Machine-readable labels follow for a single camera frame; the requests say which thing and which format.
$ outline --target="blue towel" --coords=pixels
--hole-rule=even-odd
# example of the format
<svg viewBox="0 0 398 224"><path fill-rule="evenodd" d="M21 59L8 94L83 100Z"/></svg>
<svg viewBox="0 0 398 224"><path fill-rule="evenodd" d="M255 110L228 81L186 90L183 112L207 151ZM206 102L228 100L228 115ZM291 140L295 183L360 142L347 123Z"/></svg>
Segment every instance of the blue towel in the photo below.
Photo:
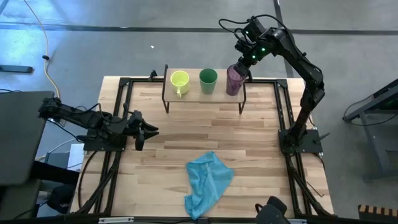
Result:
<svg viewBox="0 0 398 224"><path fill-rule="evenodd" d="M212 151L187 163L186 167L192 195L185 196L185 209L193 220L197 220L220 199L231 183L234 171Z"/></svg>

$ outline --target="black cable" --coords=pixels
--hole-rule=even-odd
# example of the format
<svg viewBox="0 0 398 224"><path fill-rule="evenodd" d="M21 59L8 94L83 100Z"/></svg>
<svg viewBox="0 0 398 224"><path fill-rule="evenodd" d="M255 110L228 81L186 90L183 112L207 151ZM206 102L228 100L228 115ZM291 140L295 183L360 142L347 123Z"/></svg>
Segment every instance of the black cable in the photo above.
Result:
<svg viewBox="0 0 398 224"><path fill-rule="evenodd" d="M41 203L41 204L39 205L39 208L40 208L41 206L43 206L45 203L47 203L47 202ZM17 218L19 218L19 217L25 215L25 214L28 213L28 212L34 211L35 209L36 209L36 207L35 207L35 208L32 208L32 209L29 209L29 210L27 210L27 211L24 211L24 212L22 212L21 214L19 214L19 215L17 215L16 217L14 217L13 219L17 219Z"/></svg>
<svg viewBox="0 0 398 224"><path fill-rule="evenodd" d="M309 117L310 123L315 127L315 124L312 122L311 117Z"/></svg>
<svg viewBox="0 0 398 224"><path fill-rule="evenodd" d="M117 123L120 123L120 122L122 122L123 120L125 120L126 118L127 118L127 113L122 117L122 119L120 120L120 121L110 121L108 118L105 118L105 116L104 116L104 114L103 114L103 112L102 112L102 107L101 107L101 103L96 103L94 106L92 106L91 108L88 108L87 110L85 110L85 111L83 111L83 112L73 112L73 114L83 114L83 113L87 113L87 112L89 112L89 111L91 111L92 109L94 109L96 106L98 106L98 108L99 108L99 112L101 113L101 117L105 120L105 121L107 121L108 123L110 123L110 124L117 124Z"/></svg>
<svg viewBox="0 0 398 224"><path fill-rule="evenodd" d="M82 143L81 140L79 140L74 134L72 134L70 131L68 131L68 130L66 130L65 128L63 128L61 125L59 125L59 124L57 124L56 122L51 121L51 120L49 120L49 119L48 119L47 121L49 121L49 122L51 122L51 123L57 125L60 129L64 130L66 133L68 133L68 134L70 134L71 136L73 136L73 137L76 139L76 141Z"/></svg>
<svg viewBox="0 0 398 224"><path fill-rule="evenodd" d="M78 165L81 165L81 164L82 164L82 162L80 162L80 163L78 163L78 164L75 164L75 165L73 165L73 166L67 167L67 169L72 168L72 167L75 167L75 166L78 166Z"/></svg>
<svg viewBox="0 0 398 224"><path fill-rule="evenodd" d="M91 111L92 109L94 109L96 106L98 106L99 105L99 103L96 103L94 106L92 106L91 108L88 108L88 109L86 109L85 111L83 111L83 112L73 112L73 114L83 114L83 113L87 113L87 112L89 112L89 111Z"/></svg>
<svg viewBox="0 0 398 224"><path fill-rule="evenodd" d="M347 111L348 111L352 106L357 105L358 103L364 102L365 100L369 99L371 96L373 96L373 95L369 95L369 96L366 97L365 99L359 100L359 101L354 102L353 104L349 105L349 106L347 107L347 109L344 111L343 118L344 118L344 119L347 118Z"/></svg>
<svg viewBox="0 0 398 224"><path fill-rule="evenodd" d="M111 168L109 168L109 171L107 174L105 174L103 180L101 180L97 186L97 188L94 190L94 192L91 194L90 198L85 202L85 204L76 211L76 213L81 213L81 214L87 214L90 212L92 206L96 201L98 200L98 197L100 194L103 193L104 188L108 184L108 182L113 178L115 173L118 171L119 163L120 163L120 158L118 159L117 156L115 156Z"/></svg>
<svg viewBox="0 0 398 224"><path fill-rule="evenodd" d="M323 170L325 170L325 163L324 163L323 159L318 155L318 153L314 153L314 155L315 155L316 157L318 157L319 160L321 160L322 165L323 165Z"/></svg>
<svg viewBox="0 0 398 224"><path fill-rule="evenodd" d="M127 113L129 113L129 114L132 114L132 113L133 113L133 112L129 111L129 108L127 107L127 104L126 104L126 103L123 103L123 109L124 109L125 111L127 111Z"/></svg>
<svg viewBox="0 0 398 224"><path fill-rule="evenodd" d="M232 21L232 20L229 20L229 19L220 19L220 20L218 21L218 24L221 26L221 28L223 28L224 30L227 30L228 32L234 34L235 38L237 38L238 41L242 41L242 40L239 38L239 36L236 34L236 32L239 31L239 30L243 30L243 29L242 29L242 28L236 28L234 31L229 30L229 29L227 29L225 26L223 26L223 25L221 24L221 21L232 22L232 23L234 23L234 24L248 24L248 23L250 22L250 21L246 21L246 22L236 22L236 21ZM250 43L250 42L248 41L248 38L247 38L247 36L246 36L245 33L242 33L242 35L243 35L243 37L244 37L244 39L245 39L245 44L248 44L248 45L255 45L255 44L256 44L256 43Z"/></svg>
<svg viewBox="0 0 398 224"><path fill-rule="evenodd" d="M0 93L0 94L21 92L20 90L7 90L7 89L0 89L0 91L5 91L5 93Z"/></svg>
<svg viewBox="0 0 398 224"><path fill-rule="evenodd" d="M275 16L268 15L268 14L261 14L261 15L258 15L258 16L254 16L255 19L260 18L260 17L270 17L270 18L274 19L275 21L277 21L277 22L286 30L287 35L290 37L290 41L292 42L293 48L295 49L295 51L297 52L297 54L300 55L299 60L301 60L301 61L307 63L308 65L314 67L314 68L317 69L320 73L322 73L322 70L321 70L318 66L314 65L313 63L309 62L308 60L304 60L304 59L303 59L303 57L305 56L305 53L302 53L302 54L299 53L299 52L300 52L300 51L299 51L299 48L296 46L296 43L295 43L295 41L294 41L294 37L293 37L291 31L285 26L285 24L284 24L282 21L278 20Z"/></svg>
<svg viewBox="0 0 398 224"><path fill-rule="evenodd" d="M92 158L94 157L94 155L97 153L97 151L94 151L92 153L92 155L87 159L87 162L83 168L83 170L81 171L81 176L80 176L80 180L79 180L79 185L77 188L77 199L78 199L78 204L79 204L79 208L81 208L81 183L83 182L83 176L86 172L87 169L87 165L90 163L90 161L92 160Z"/></svg>
<svg viewBox="0 0 398 224"><path fill-rule="evenodd" d="M396 113L394 116L390 117L389 119L387 119L385 121L381 121L381 122L373 123L373 124L354 124L354 123L350 123L350 124L355 125L355 126L373 126L373 125L378 125L378 124L382 124L387 121L390 121L392 118L395 118L397 115L398 115L398 113Z"/></svg>
<svg viewBox="0 0 398 224"><path fill-rule="evenodd" d="M82 106L82 105L77 106L76 109L79 108L79 107L83 108L85 111L87 110L87 108L85 106Z"/></svg>
<svg viewBox="0 0 398 224"><path fill-rule="evenodd" d="M344 111L344 114L343 114L344 120L347 119L347 111L348 111L352 106L357 105L358 103L362 103L362 102L366 101L367 99L369 99L369 98L372 97L372 96L373 96L373 95L369 95L369 96L366 97L365 99L359 100L359 101L354 102L354 103L352 103L351 105L349 105L349 106L347 107L347 109ZM385 120L385 121L381 121L381 122L373 123L373 124L355 124L355 123L352 123L352 122L349 122L349 124L352 124L352 125L355 125L355 126L373 126L373 125L378 125L378 124L386 123L387 121L390 121L392 118L395 118L397 115L398 115L398 113L396 113L394 116L390 117L389 119L387 119L387 120Z"/></svg>
<svg viewBox="0 0 398 224"><path fill-rule="evenodd" d="M254 205L254 208L256 208L256 212L257 214L260 213L261 209L262 209L262 205L260 205L259 203Z"/></svg>

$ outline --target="gray floor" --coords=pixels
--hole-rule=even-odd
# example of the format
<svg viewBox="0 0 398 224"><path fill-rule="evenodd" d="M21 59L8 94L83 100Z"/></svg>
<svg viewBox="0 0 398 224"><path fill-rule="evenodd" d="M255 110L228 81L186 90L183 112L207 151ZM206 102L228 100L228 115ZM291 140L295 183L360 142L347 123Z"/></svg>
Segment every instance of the gray floor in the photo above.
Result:
<svg viewBox="0 0 398 224"><path fill-rule="evenodd" d="M225 17L275 15L272 0L30 0L44 24L117 27L217 28ZM394 0L280 0L282 17L292 29L396 30ZM275 22L262 20L265 26ZM21 0L10 0L0 25L36 23ZM95 104L105 75L148 75L170 67L226 68L235 63L235 39L227 33L49 31L49 74L69 105ZM323 140L326 176L335 213L357 218L361 203L398 208L397 179L362 181L373 171L363 128L341 120L345 108L398 77L396 35L295 35L298 47L323 70L326 97L313 113ZM44 37L40 30L0 29L0 64L29 65L31 75L1 73L0 87L53 90L43 74ZM256 77L286 77L284 60L267 57L252 68ZM84 130L68 124L68 130ZM71 137L46 125L38 154Z"/></svg>

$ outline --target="yellow-green cup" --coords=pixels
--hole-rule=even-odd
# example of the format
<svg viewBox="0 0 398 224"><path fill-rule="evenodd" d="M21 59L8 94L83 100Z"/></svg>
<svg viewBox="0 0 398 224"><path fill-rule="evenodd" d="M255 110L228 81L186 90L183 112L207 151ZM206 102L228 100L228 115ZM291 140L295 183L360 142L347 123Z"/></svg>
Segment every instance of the yellow-green cup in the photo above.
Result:
<svg viewBox="0 0 398 224"><path fill-rule="evenodd" d="M187 72L173 72L172 76L170 77L170 81L172 82L173 88L179 97L181 97L184 93L187 93L189 90L189 75Z"/></svg>

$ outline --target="cable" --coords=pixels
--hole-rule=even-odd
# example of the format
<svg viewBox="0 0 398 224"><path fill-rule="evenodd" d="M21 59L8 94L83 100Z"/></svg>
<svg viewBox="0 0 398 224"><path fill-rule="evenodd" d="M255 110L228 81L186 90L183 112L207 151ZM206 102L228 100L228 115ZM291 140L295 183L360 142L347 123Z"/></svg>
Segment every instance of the cable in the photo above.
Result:
<svg viewBox="0 0 398 224"><path fill-rule="evenodd" d="M39 205L39 208L40 208L41 206L43 206L45 203L47 203L47 202L41 203L41 204ZM17 218L19 218L19 217L25 215L25 214L28 213L28 212L34 211L35 209L36 209L36 207L35 207L35 208L32 208L32 209L29 209L29 210L27 210L27 211L24 211L24 212L22 212L21 214L19 214L19 215L17 215L16 217L14 217L13 219L17 219Z"/></svg>
<svg viewBox="0 0 398 224"><path fill-rule="evenodd" d="M318 153L314 153L314 155L315 155L316 157L318 157L319 160L321 160L322 165L323 165L323 170L325 170L325 163L324 163L323 159L318 155Z"/></svg>
<svg viewBox="0 0 398 224"><path fill-rule="evenodd" d="M262 205L260 205L259 203L254 205L254 208L256 208L256 212L257 214L260 213L261 209L262 209Z"/></svg>
<svg viewBox="0 0 398 224"><path fill-rule="evenodd" d="M68 130L66 130L65 128L63 128L61 125L59 125L59 124L57 124L56 122L53 122L53 121L51 121L51 120L49 120L49 119L48 119L47 121L50 121L51 123L57 125L60 129L64 130L66 133L68 133L68 134L70 134L71 136L73 136L73 137L76 139L76 141L78 141L78 142L80 142L80 143L83 143L83 142L82 142L81 140L79 140L74 134L72 134L70 131L68 131Z"/></svg>
<svg viewBox="0 0 398 224"><path fill-rule="evenodd" d="M76 109L79 108L79 107L83 108L85 111L87 110L87 108L85 106L82 106L82 105L77 106Z"/></svg>
<svg viewBox="0 0 398 224"><path fill-rule="evenodd" d="M125 111L127 111L127 113L122 117L122 119L121 119L120 121L110 121L108 118L105 118L105 116L104 116L104 114L103 114L103 112L102 112L101 103L96 103L94 106L92 106L91 108L88 108L87 110L85 110L85 111L83 111L83 112L73 112L73 114L83 114L83 113L87 113L87 112L91 111L92 109L94 109L96 106L98 106L99 112L101 112L101 117L102 117L105 121L107 121L107 122L109 122L109 123L111 123L111 124L116 124L116 123L120 123L120 122L122 122L123 120L125 120L125 119L127 118L127 114L128 114L128 113L131 113L130 111L128 111L128 110L126 109L125 104L126 104L126 103L123 103L123 109L124 109Z"/></svg>
<svg viewBox="0 0 398 224"><path fill-rule="evenodd" d="M366 98L363 99L363 100L359 100L359 101L354 102L353 104L349 105L349 106L347 107L347 109L344 111L344 114L343 114L344 120L347 119L347 111L348 111L352 106L357 105L358 103L362 103L362 102L366 101L367 99L369 99L369 98L372 97L372 96L373 96L373 94L372 94L372 95L369 95L368 97L366 97ZM390 121L392 118L395 118L396 116L398 116L398 113L396 113L394 116L390 117L389 119L387 119L387 120L385 120L385 121L381 121L381 122L373 123L373 124L355 124L355 123L352 123L352 122L349 122L349 124L352 124L352 125L355 125L355 126L373 126L373 125L378 125L378 124L386 123L387 121Z"/></svg>
<svg viewBox="0 0 398 224"><path fill-rule="evenodd" d="M73 165L73 166L67 167L67 169L72 168L72 167L75 167L75 166L78 166L78 165L80 165L80 164L82 164L82 162L81 162L81 163L78 163L78 164L75 164L75 165Z"/></svg>
<svg viewBox="0 0 398 224"><path fill-rule="evenodd" d="M396 113L394 116L390 117L389 119L387 119L385 121L381 121L381 122L373 123L373 124L354 124L354 123L350 123L350 124L355 125L355 126L373 126L373 125L378 125L378 124L382 124L387 121L390 121L392 118L395 118L397 115L398 115L398 113Z"/></svg>
<svg viewBox="0 0 398 224"><path fill-rule="evenodd" d="M318 194L319 197L325 196L325 194L322 194L322 195L321 195L321 194L315 189L315 187L312 187L312 185L310 184L310 182L306 181L306 183L312 188L312 190L314 190L314 191Z"/></svg>
<svg viewBox="0 0 398 224"><path fill-rule="evenodd" d="M344 111L343 118L344 118L344 119L347 118L347 111L348 111L352 106L357 105L358 103L364 102L365 100L369 99L371 96L373 96L373 95L369 95L369 96L366 97L365 99L359 100L359 101L354 102L353 104L349 105L349 106L347 107L347 109Z"/></svg>
<svg viewBox="0 0 398 224"><path fill-rule="evenodd" d="M83 170L81 171L81 176L80 176L80 181L79 181L79 185L77 188L77 199L78 199L78 204L79 204L79 208L81 208L81 183L83 182L83 176L85 175L86 169L87 169L87 165L90 163L90 161L92 160L92 158L94 157L94 155L97 153L97 151L94 151L92 153L92 155L87 159L87 162L83 168Z"/></svg>
<svg viewBox="0 0 398 224"><path fill-rule="evenodd" d="M239 41L242 41L240 38L239 38L239 36L236 34L237 33L237 31L243 31L243 29L241 29L241 28L236 28L235 29L235 31L234 31L234 33L235 33L235 37L239 40ZM255 45L256 44L256 42L250 42L249 40L248 40L248 36L246 35L246 33L245 32L241 32L242 33L242 35L243 35L243 37L244 37L244 40L245 40L245 44L248 44L248 45L251 45L251 46L253 46L253 45Z"/></svg>
<svg viewBox="0 0 398 224"><path fill-rule="evenodd" d="M315 124L312 122L311 117L309 117L310 123L315 127Z"/></svg>
<svg viewBox="0 0 398 224"><path fill-rule="evenodd" d="M257 19L257 18L260 18L260 17L270 17L270 18L274 19L275 21L277 21L277 22L286 30L287 35L290 37L289 39L290 39L290 41L292 42L293 48L295 49L296 53L300 56L299 60L300 60L300 61L303 61L303 62L305 62L305 63L307 63L308 65L312 66L313 68L317 69L320 73L322 73L322 70L321 70L318 66L314 65L313 63L309 62L308 60L304 60L304 59L303 59L303 57L305 56L305 53L300 53L299 48L296 46L296 43L295 43L295 41L294 41L294 38L293 38L293 35L292 35L291 31L285 26L285 24L284 24L282 21L278 20L275 16L268 15L268 14L261 14L261 15L254 16L253 18L248 19L246 22L236 22L236 21L232 21L232 20L229 20L229 19L220 19L220 20L218 21L218 24L221 26L221 28L223 28L224 30L227 30L227 31L230 32L230 33L233 33L233 34L235 35L235 37L236 37L238 40L242 41L242 40L239 38L239 36L236 34L236 32L231 31L231 30L227 29L226 27L224 27L224 26L221 24L221 21L232 22L232 23L235 23L235 24L248 24L248 23L250 23L253 19Z"/></svg>
<svg viewBox="0 0 398 224"><path fill-rule="evenodd" d="M33 9L31 8L31 6L27 3L26 0L24 0L24 2L26 3L27 7L29 7L30 11L32 11L33 15L36 17L37 22L39 22L43 33L44 33L44 37L45 37L45 55L43 55L43 59L44 59L44 74L45 76L48 78L48 80L50 80L50 82L52 83L52 85L55 87L55 90L57 92L57 97L61 98L60 95L60 90L58 89L58 86L55 84L55 82L52 80L52 78L50 77L50 75L47 72L47 60L49 60L49 39L47 38L47 34L45 32L44 26L42 24L42 22L40 22L40 19L36 16L36 13L33 11Z"/></svg>
<svg viewBox="0 0 398 224"><path fill-rule="evenodd" d="M58 149L59 147L63 146L64 144L66 144L66 143L68 143L68 142L74 141L74 140L76 140L76 139L69 139L69 140L65 141L64 143L59 144L57 147L55 147L55 148L49 150L49 152L47 152L46 154L51 154L51 153L53 153L53 151L55 151L55 150ZM46 156L46 155L36 157L35 160L42 159L42 158L44 158L45 156Z"/></svg>
<svg viewBox="0 0 398 224"><path fill-rule="evenodd" d="M0 89L0 91L5 91L5 93L0 93L0 94L21 92L20 90L7 90L7 89Z"/></svg>
<svg viewBox="0 0 398 224"><path fill-rule="evenodd" d="M300 54L299 48L296 46L296 43L294 41L294 37L293 37L291 31L285 26L285 24L282 21L278 20L275 16L268 15L268 14L261 14L261 15L258 15L258 16L254 16L254 19L257 19L257 18L260 18L260 17L270 17L270 18L274 19L275 21L277 21L286 30L287 35L290 37L290 41L292 42L293 48L295 49L296 53L300 55L300 59L299 60L307 63L308 65L314 67L320 73L322 73L322 70L318 66L314 65L313 63L309 62L308 60L304 60L303 59L303 57L305 56L305 53Z"/></svg>

